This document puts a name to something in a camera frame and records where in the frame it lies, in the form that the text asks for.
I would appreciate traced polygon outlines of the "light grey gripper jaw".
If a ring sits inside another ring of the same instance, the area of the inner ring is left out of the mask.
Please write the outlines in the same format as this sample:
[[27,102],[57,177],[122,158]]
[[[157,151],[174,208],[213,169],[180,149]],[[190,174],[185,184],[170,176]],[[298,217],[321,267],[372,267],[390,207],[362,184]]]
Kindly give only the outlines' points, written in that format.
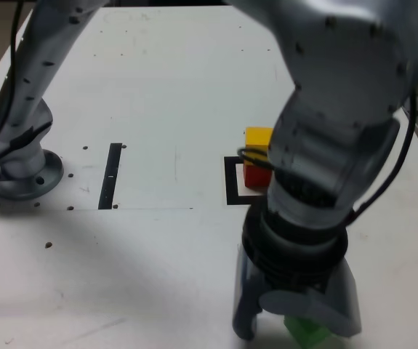
[[331,274],[324,292],[313,287],[303,292],[271,290],[259,304],[269,313],[304,318],[340,337],[353,337],[362,330],[355,279],[346,260]]

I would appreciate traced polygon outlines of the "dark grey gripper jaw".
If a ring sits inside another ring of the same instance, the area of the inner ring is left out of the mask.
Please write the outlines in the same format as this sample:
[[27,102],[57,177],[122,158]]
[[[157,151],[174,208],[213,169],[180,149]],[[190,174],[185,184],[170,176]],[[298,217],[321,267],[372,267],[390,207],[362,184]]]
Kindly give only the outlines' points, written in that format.
[[262,312],[259,298],[265,291],[264,273],[249,259],[245,250],[238,251],[233,301],[232,327],[242,340],[253,340],[257,315]]

